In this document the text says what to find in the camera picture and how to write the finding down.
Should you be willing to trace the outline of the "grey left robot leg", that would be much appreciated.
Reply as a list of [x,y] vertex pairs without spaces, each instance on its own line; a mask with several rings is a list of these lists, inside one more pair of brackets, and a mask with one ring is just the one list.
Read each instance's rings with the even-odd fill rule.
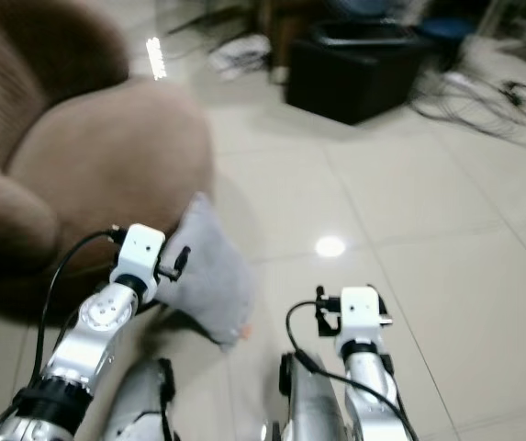
[[142,358],[129,367],[100,441],[179,441],[169,416],[175,386],[169,358]]

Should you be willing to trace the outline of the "grey robot leg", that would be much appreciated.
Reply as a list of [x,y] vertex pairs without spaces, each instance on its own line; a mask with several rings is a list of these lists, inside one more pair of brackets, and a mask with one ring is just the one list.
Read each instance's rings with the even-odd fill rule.
[[286,423],[272,423],[271,441],[345,441],[345,423],[330,379],[305,369],[289,352],[281,356],[278,387],[289,412]]
[[129,367],[100,441],[179,441],[169,416],[175,386],[169,358],[142,358]]

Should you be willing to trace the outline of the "grey square pillow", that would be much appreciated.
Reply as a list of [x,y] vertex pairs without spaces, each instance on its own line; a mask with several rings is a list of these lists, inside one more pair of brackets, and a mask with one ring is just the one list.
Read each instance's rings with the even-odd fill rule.
[[249,262],[222,230],[207,194],[196,193],[169,241],[167,259],[190,249],[177,281],[159,290],[163,302],[196,321],[208,339],[230,350],[249,335],[255,286]]

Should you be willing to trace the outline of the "black box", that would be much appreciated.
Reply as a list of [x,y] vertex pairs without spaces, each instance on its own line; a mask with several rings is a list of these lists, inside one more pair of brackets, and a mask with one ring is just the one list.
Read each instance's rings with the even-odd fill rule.
[[396,46],[329,46],[303,35],[289,46],[284,102],[358,125],[407,104],[432,51],[417,35]]

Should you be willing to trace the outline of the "grey right robot leg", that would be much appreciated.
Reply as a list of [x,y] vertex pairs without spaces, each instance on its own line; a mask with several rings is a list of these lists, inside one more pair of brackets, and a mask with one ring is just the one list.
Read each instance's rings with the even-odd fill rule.
[[289,412],[286,423],[272,423],[271,441],[345,441],[345,423],[330,379],[305,369],[289,352],[281,356],[278,387]]

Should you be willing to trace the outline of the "brown velvet round sofa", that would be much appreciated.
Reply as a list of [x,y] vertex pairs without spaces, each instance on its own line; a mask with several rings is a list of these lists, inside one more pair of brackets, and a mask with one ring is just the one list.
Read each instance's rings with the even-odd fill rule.
[[136,77],[123,34],[86,0],[0,0],[0,311],[89,297],[112,224],[173,232],[211,193],[207,113],[181,85]]

